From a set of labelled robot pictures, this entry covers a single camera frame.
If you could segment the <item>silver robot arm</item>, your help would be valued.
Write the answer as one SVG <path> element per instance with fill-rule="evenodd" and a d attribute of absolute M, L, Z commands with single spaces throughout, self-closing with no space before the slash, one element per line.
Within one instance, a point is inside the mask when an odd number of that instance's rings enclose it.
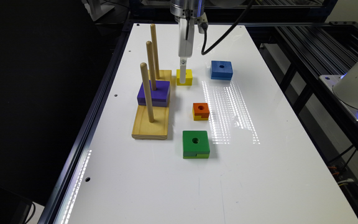
<path fill-rule="evenodd" d="M 186 82 L 187 60 L 193 54 L 195 24 L 200 34 L 205 34 L 208 20 L 204 13 L 204 0 L 171 0 L 170 12 L 179 25 L 178 56 L 180 57 L 179 83 Z"/>

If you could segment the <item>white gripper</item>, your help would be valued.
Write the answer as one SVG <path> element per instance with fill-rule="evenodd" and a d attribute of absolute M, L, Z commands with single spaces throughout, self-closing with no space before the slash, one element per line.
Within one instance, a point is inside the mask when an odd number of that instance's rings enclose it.
<path fill-rule="evenodd" d="M 197 18 L 179 18 L 179 45 L 178 56 L 180 57 L 180 83 L 186 82 L 186 63 L 193 53 L 193 43 L 195 36 L 195 24 L 197 24 L 198 32 L 204 34 L 204 28 L 208 27 L 207 17 Z"/>

